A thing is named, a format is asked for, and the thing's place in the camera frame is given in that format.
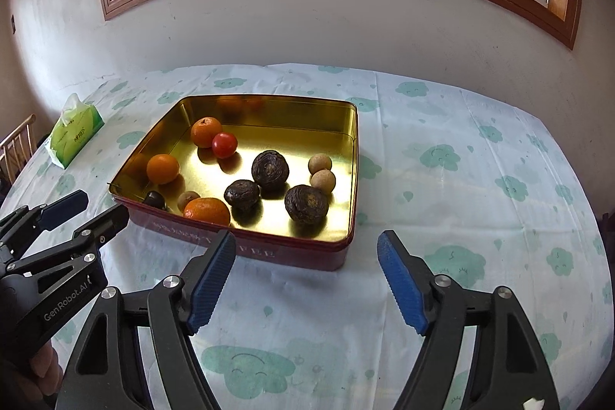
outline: tablecloth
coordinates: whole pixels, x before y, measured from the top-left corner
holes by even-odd
[[[405,325],[379,268],[376,238],[385,229],[432,271],[464,287],[511,287],[539,337],[562,409],[576,408],[588,394],[613,343],[611,281],[596,221],[540,120],[476,93],[299,64],[116,78],[80,96],[96,105],[104,127],[65,171],[38,150],[1,214],[85,190],[87,211],[40,237],[30,254],[68,240],[113,204],[106,183],[178,99],[220,93],[349,100],[359,110],[361,145],[357,231],[344,267],[317,272],[239,257],[210,324],[193,338],[222,408],[393,407],[422,337]],[[130,292],[178,273],[202,252],[130,224],[103,247],[102,258],[110,283]],[[63,366],[90,307],[53,340]],[[466,329],[447,410],[460,405],[472,330]],[[156,408],[168,408],[149,332],[140,337]],[[258,370],[250,360],[258,360]]]

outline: red tomato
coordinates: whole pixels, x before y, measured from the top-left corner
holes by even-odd
[[[229,158],[237,151],[237,138],[231,133],[218,133],[211,141],[211,151],[217,158]]]

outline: chair back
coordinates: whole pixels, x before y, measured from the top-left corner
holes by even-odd
[[[33,113],[0,143],[0,166],[6,169],[11,184],[36,151],[32,134],[35,121]]]

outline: dark brown dried fruit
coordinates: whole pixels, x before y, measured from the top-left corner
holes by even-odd
[[[259,153],[252,163],[252,177],[263,190],[279,190],[288,179],[288,164],[284,156],[275,150]]]
[[[247,211],[258,202],[261,190],[254,181],[238,179],[233,181],[224,191],[224,199],[228,204],[240,211]]]
[[[167,209],[167,203],[164,197],[156,190],[150,190],[147,195],[145,195],[143,203],[155,207],[156,209],[162,209],[163,211]]]
[[[291,219],[299,224],[318,224],[329,211],[327,196],[305,184],[292,187],[284,197],[284,206]]]

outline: mandarin orange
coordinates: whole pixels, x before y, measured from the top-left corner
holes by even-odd
[[[219,198],[196,198],[188,202],[184,208],[184,217],[198,221],[229,226],[231,212]]]
[[[217,118],[204,117],[193,124],[190,139],[199,148],[211,148],[211,140],[221,132],[222,124]]]
[[[154,155],[147,165],[148,179],[154,184],[171,183],[179,173],[180,163],[174,156],[167,153]]]

